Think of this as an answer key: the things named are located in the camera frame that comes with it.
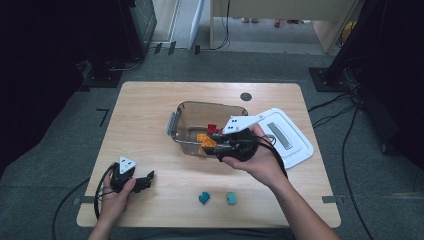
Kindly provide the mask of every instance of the small block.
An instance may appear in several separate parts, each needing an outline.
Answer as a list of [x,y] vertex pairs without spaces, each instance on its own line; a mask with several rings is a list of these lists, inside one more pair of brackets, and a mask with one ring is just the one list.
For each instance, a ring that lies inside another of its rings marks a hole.
[[199,196],[199,201],[202,204],[205,204],[209,200],[209,198],[211,198],[211,196],[208,192],[202,192],[202,194]]
[[206,139],[202,142],[202,144],[200,146],[202,146],[202,147],[215,147],[216,142],[214,140],[212,140],[211,138],[206,137]]
[[208,134],[212,135],[216,132],[216,124],[208,124]]
[[203,141],[205,141],[205,139],[206,139],[206,134],[204,134],[204,133],[197,134],[197,141],[198,142],[203,142]]
[[233,192],[229,192],[227,194],[227,202],[229,205],[234,205],[237,203],[237,198],[236,198],[236,194]]

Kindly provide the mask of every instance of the plastic bin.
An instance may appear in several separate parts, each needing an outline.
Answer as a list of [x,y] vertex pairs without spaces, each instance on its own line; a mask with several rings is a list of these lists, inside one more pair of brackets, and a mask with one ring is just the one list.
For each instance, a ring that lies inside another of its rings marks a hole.
[[217,129],[221,129],[231,116],[247,115],[243,107],[187,101],[171,114],[167,133],[181,145],[185,154],[206,157],[199,152],[201,142],[197,141],[197,134],[206,134],[208,124],[215,124]]

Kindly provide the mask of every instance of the wooden table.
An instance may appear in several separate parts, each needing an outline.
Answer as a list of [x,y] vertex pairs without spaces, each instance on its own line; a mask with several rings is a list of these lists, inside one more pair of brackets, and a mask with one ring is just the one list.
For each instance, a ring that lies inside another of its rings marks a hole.
[[[240,95],[248,92],[252,100]],[[125,156],[138,163],[134,177],[155,170],[150,189],[132,195],[118,226],[125,227],[281,227],[287,220],[271,191],[243,171],[215,158],[183,154],[166,134],[171,112],[184,101],[242,106],[249,115],[282,109],[314,146],[311,158],[288,171],[294,187],[331,227],[340,225],[335,203],[323,203],[332,190],[300,87],[273,83],[127,82],[122,86],[86,196],[94,196],[107,167]],[[211,199],[202,205],[198,196]],[[234,192],[237,204],[228,205]],[[93,204],[82,204],[77,222],[94,226]]]
[[[215,47],[214,17],[227,17],[228,1],[211,0],[210,48]],[[362,5],[363,0],[231,0],[228,16],[314,20],[315,33],[324,53],[328,53]]]

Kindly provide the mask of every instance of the black cable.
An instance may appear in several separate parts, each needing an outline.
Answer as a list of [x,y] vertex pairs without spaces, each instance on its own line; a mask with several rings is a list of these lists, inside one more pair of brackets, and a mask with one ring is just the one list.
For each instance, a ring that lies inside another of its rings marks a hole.
[[[386,0],[386,1],[384,2],[383,13],[382,13],[381,21],[380,21],[380,29],[379,29],[379,33],[378,33],[378,39],[377,39],[377,44],[376,44],[376,46],[375,46],[375,48],[374,48],[374,49],[379,49],[379,48],[380,48],[381,38],[382,38],[382,36],[383,36],[383,25],[384,25],[384,18],[385,18],[385,16],[386,16],[387,2],[388,2],[388,0]],[[367,55],[367,56],[353,57],[353,58],[347,59],[347,60],[345,61],[345,63],[346,63],[346,65],[348,65],[348,64],[350,64],[350,62],[351,62],[351,61],[353,61],[353,60],[366,59],[366,58],[370,58],[370,57],[372,57],[372,56]]]
[[227,45],[227,43],[228,43],[228,46],[231,45],[230,38],[229,38],[230,37],[230,32],[228,30],[228,17],[230,15],[230,2],[231,2],[231,0],[228,0],[226,25],[224,25],[224,19],[221,18],[222,25],[224,26],[224,29],[225,29],[225,38],[224,38],[224,40],[222,41],[222,43],[221,43],[221,45],[219,47],[217,47],[217,48],[210,48],[210,50],[219,50],[219,49],[223,48],[225,45]]
[[59,214],[60,208],[65,203],[65,201],[69,198],[69,196],[72,195],[72,193],[74,193],[78,188],[80,188],[82,185],[87,183],[89,180],[90,180],[90,178],[87,178],[82,183],[78,184],[78,186],[74,187],[74,189],[72,189],[72,191],[70,191],[60,202],[59,206],[56,209],[56,212],[54,213],[53,221],[52,221],[52,238],[53,238],[53,240],[56,240],[56,218],[57,218],[57,215]]
[[265,136],[263,136],[263,137],[259,137],[259,136],[257,136],[259,139],[262,139],[262,140],[264,140],[264,141],[266,141],[266,142],[268,142],[266,139],[265,139],[265,137],[267,137],[269,140],[271,140],[271,144],[272,144],[272,146],[274,146],[275,145],[275,143],[277,142],[277,139],[274,137],[274,135],[265,135]]
[[352,89],[352,91],[351,91],[351,100],[352,100],[352,103],[354,104],[354,105],[356,105],[356,106],[359,106],[359,107],[362,107],[362,100],[361,100],[361,98],[360,98],[360,96],[359,96],[359,94],[357,94],[356,93],[356,91],[358,91],[358,89],[361,87],[361,85],[358,85],[358,86],[356,86],[356,87],[354,87],[353,89]]
[[105,180],[105,177],[109,173],[110,170],[114,169],[115,167],[118,167],[119,163],[114,163],[111,166],[109,166],[106,170],[106,172],[103,174],[102,179],[99,182],[99,185],[97,185],[96,193],[94,194],[94,213],[96,214],[96,218],[99,219],[100,212],[99,212],[99,192],[100,188],[102,187],[103,181]]
[[348,178],[347,172],[346,172],[345,147],[346,147],[346,142],[347,142],[347,139],[350,135],[350,132],[352,131],[353,123],[355,122],[355,118],[356,118],[356,114],[358,113],[358,110],[359,110],[359,106],[357,106],[356,109],[355,109],[355,113],[353,114],[352,122],[350,123],[349,130],[347,131],[346,136],[343,140],[343,145],[342,145],[343,174],[344,174],[344,178],[345,178],[345,181],[346,181],[346,184],[347,184],[347,188],[349,190],[350,198],[352,199],[353,206],[355,207],[356,214],[358,215],[359,220],[362,223],[362,226],[364,227],[365,231],[367,232],[368,237],[372,240],[373,237],[372,237],[370,231],[368,230],[368,228],[367,228],[367,226],[364,222],[364,219],[362,218],[361,213],[359,212],[358,205],[356,204],[355,197],[353,196],[352,187],[350,186],[349,178]]
[[354,85],[353,87],[350,86],[351,88],[356,88],[360,85],[359,82],[356,80],[357,77],[359,76],[359,69],[355,69],[355,68],[351,68],[350,66],[347,66],[343,70],[343,73],[347,74],[347,76],[344,77],[346,79],[346,82],[350,85]]
[[341,110],[340,112],[338,112],[336,115],[323,117],[323,118],[319,119],[318,121],[316,121],[314,124],[312,124],[312,127],[313,127],[313,128],[320,127],[320,126],[322,126],[322,125],[324,125],[324,124],[328,123],[329,121],[333,120],[334,118],[336,118],[336,117],[338,117],[338,116],[340,116],[340,115],[342,115],[342,114],[345,114],[345,113],[349,112],[349,111],[350,111],[350,110],[352,110],[354,107],[355,107],[355,105],[351,105],[351,106],[349,106],[349,107],[344,108],[343,110]]
[[101,201],[101,197],[103,197],[103,196],[105,196],[105,195],[108,195],[108,194],[111,194],[111,193],[114,193],[115,191],[110,191],[110,192],[107,192],[107,193],[103,193],[103,194],[101,194],[101,195],[99,195],[99,197],[97,198],[97,200],[99,200],[99,201]]
[[[109,68],[109,71],[113,72],[113,71],[129,71],[129,70],[132,70],[132,69],[136,68],[138,65],[140,65],[140,63],[143,61],[143,58],[134,58],[133,60],[136,60],[137,63],[132,67],[129,67],[129,68]],[[106,65],[110,64],[110,62],[113,62],[113,61],[116,61],[116,60],[108,61],[106,63]]]
[[333,99],[332,99],[332,100],[330,100],[330,101],[327,101],[327,102],[324,102],[324,103],[318,104],[318,105],[316,105],[316,106],[313,106],[313,107],[311,107],[311,108],[309,108],[309,109],[308,109],[308,112],[312,112],[312,111],[314,111],[315,109],[318,109],[318,108],[320,108],[320,107],[327,106],[327,105],[329,105],[330,103],[333,103],[333,102],[335,102],[335,101],[337,101],[337,100],[341,100],[340,98],[341,98],[341,97],[343,97],[343,96],[346,96],[346,95],[350,95],[350,92],[349,92],[349,93],[342,93],[342,94],[338,95],[337,97],[333,98]]

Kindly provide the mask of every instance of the gray carpet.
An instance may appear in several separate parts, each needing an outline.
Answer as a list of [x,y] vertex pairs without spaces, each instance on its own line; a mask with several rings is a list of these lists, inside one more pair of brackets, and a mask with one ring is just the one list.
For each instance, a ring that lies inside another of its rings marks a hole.
[[[307,107],[328,101],[337,93],[317,93],[309,67],[326,67],[326,55],[242,53],[176,50],[168,55],[149,52],[145,61],[122,75],[125,81],[291,82],[301,86]],[[0,183],[0,239],[51,239],[51,223],[62,198],[91,175],[116,102],[117,89],[77,92],[51,125],[42,142],[11,164]],[[350,106],[338,101],[310,113],[311,122]],[[102,111],[110,109],[105,123]],[[343,175],[341,148],[353,111],[315,130],[342,223],[343,239],[368,239]],[[380,141],[367,112],[359,110],[346,144],[346,172],[359,211],[374,239],[423,239],[424,174],[402,156],[380,153]],[[58,239],[86,239],[90,228],[76,224],[79,206],[63,205],[56,222]],[[119,228],[112,239],[270,239],[286,230]]]

